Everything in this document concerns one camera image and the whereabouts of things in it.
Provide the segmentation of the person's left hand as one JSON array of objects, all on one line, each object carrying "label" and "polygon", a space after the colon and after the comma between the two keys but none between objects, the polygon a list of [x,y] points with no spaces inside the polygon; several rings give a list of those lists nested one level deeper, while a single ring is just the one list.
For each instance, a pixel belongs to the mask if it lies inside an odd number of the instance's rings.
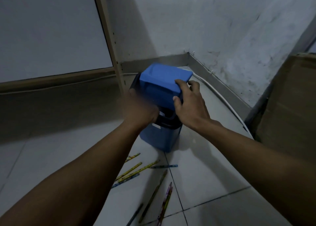
[{"label": "person's left hand", "polygon": [[140,96],[135,89],[131,88],[126,95],[120,100],[122,112],[123,112],[123,123],[122,128],[141,132],[146,128],[145,123],[145,104],[148,102],[142,96]]}]

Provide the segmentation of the person's right hand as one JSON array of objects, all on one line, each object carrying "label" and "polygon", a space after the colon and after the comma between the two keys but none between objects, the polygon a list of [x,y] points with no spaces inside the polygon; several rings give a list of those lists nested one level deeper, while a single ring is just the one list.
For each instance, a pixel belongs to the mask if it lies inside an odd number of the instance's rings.
[{"label": "person's right hand", "polygon": [[180,87],[182,92],[182,104],[184,112],[178,116],[179,120],[188,128],[198,130],[203,123],[210,123],[211,118],[208,113],[205,101],[202,95],[195,95],[189,88],[188,83],[176,79],[175,83]]}]

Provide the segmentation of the blue bin lid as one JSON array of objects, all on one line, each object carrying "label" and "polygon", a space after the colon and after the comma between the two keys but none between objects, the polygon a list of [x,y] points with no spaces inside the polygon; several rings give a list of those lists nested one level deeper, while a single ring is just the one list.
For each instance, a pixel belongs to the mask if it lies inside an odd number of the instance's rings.
[{"label": "blue bin lid", "polygon": [[140,74],[140,93],[157,106],[174,111],[173,97],[182,99],[182,91],[175,80],[187,83],[192,75],[189,70],[153,63]]}]

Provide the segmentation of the person's left forearm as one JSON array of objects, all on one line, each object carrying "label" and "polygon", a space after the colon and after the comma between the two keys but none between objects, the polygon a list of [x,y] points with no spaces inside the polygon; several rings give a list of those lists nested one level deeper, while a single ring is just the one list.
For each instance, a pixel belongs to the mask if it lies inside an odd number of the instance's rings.
[{"label": "person's left forearm", "polygon": [[0,226],[92,226],[145,122],[124,120],[81,156],[34,187]]}]

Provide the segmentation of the person's right forearm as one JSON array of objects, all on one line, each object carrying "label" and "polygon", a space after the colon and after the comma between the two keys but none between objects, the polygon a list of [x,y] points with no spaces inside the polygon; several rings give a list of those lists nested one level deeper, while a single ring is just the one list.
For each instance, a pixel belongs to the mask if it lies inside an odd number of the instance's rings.
[{"label": "person's right forearm", "polygon": [[212,120],[192,127],[290,224],[316,226],[316,165],[279,153]]}]

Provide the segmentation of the blue trash bin black rim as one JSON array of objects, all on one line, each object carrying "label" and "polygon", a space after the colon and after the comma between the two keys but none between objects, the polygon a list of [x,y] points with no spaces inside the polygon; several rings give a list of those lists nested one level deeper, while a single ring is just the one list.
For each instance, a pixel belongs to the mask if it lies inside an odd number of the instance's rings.
[{"label": "blue trash bin black rim", "polygon": [[[140,83],[139,83],[140,74],[141,73],[138,73],[136,75],[130,88],[135,89],[136,92],[140,96],[142,96],[145,100],[154,104],[152,100],[146,99],[140,93]],[[159,106],[157,107],[159,108],[160,113],[156,122],[149,124],[140,133],[140,138],[144,140],[145,142],[147,142],[148,144],[150,144],[151,146],[168,153],[171,151],[173,145],[175,144],[180,134],[183,124],[179,120],[175,111],[172,111],[167,108],[159,107]]]}]

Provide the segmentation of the scattered colourful pencils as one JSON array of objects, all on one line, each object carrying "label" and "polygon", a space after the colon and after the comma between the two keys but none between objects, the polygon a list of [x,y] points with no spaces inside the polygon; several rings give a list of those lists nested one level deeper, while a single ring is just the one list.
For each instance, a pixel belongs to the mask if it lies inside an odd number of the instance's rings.
[{"label": "scattered colourful pencils", "polygon": [[[155,199],[155,197],[160,189],[160,186],[162,185],[165,177],[167,176],[167,174],[169,172],[169,169],[178,167],[178,164],[157,165],[157,163],[159,163],[159,162],[160,162],[160,160],[156,160],[155,162],[150,163],[150,164],[138,169],[137,171],[133,172],[133,170],[137,169],[142,164],[142,162],[136,164],[135,166],[130,168],[128,171],[124,172],[120,176],[117,176],[115,183],[111,187],[111,188],[118,187],[119,185],[124,184],[124,183],[128,182],[129,180],[140,176],[140,172],[142,172],[146,169],[149,169],[149,168],[150,169],[165,169],[162,176],[160,177],[159,183],[157,184],[155,190],[153,191],[150,199],[148,200],[148,203],[146,204],[146,206],[145,206],[145,208],[144,208],[144,210],[139,218],[139,221],[138,221],[139,224],[141,224],[144,221],[144,219],[148,213],[148,210],[150,209],[150,207],[151,207],[151,205],[152,205],[152,203],[153,203],[153,201],[154,201],[154,199]],[[157,222],[156,226],[161,226],[161,224],[162,224],[166,209],[168,207],[168,203],[169,203],[171,195],[172,195],[172,190],[173,190],[173,186],[172,186],[172,182],[171,182],[168,185],[167,192],[165,193],[163,203],[161,206],[161,210],[160,210],[160,213],[158,215],[158,219],[157,219],[158,222]]]}]

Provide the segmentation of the brown cardboard box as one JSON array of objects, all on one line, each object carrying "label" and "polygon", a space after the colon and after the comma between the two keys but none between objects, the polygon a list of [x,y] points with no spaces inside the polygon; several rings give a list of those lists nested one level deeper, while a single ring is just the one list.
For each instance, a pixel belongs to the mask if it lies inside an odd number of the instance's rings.
[{"label": "brown cardboard box", "polygon": [[257,139],[316,165],[316,53],[288,57],[272,86]]}]

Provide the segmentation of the white board with beige frame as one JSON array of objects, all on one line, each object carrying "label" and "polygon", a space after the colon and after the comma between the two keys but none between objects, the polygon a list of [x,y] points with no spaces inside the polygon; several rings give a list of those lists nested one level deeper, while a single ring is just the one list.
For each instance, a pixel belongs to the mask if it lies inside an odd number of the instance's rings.
[{"label": "white board with beige frame", "polygon": [[123,77],[106,0],[0,0],[0,95]]}]

